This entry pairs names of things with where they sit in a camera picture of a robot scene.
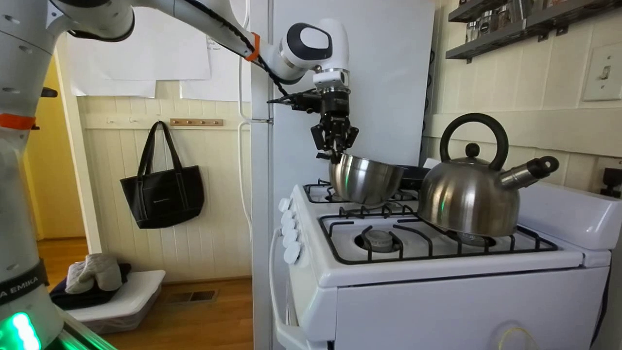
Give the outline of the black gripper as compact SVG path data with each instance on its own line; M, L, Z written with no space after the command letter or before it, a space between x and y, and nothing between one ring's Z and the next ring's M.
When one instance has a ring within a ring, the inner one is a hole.
M336 156L350 150L358 139L358 129L350 125L350 84L348 73L331 69L313 77L313 88L276 98L276 104L290 106L294 112L319 113L321 125L311 127L317 158L329 158L327 137L336 139Z

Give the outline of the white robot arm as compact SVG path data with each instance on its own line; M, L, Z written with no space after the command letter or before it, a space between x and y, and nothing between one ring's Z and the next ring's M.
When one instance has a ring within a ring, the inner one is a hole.
M348 40L333 18L298 22L268 45L243 28L230 0L0 0L0 323L8 350L45 350L64 331L64 316L43 287L43 261L22 176L37 108L60 36L119 43L136 12L152 8L187 24L276 86L315 78L315 90L346 90Z

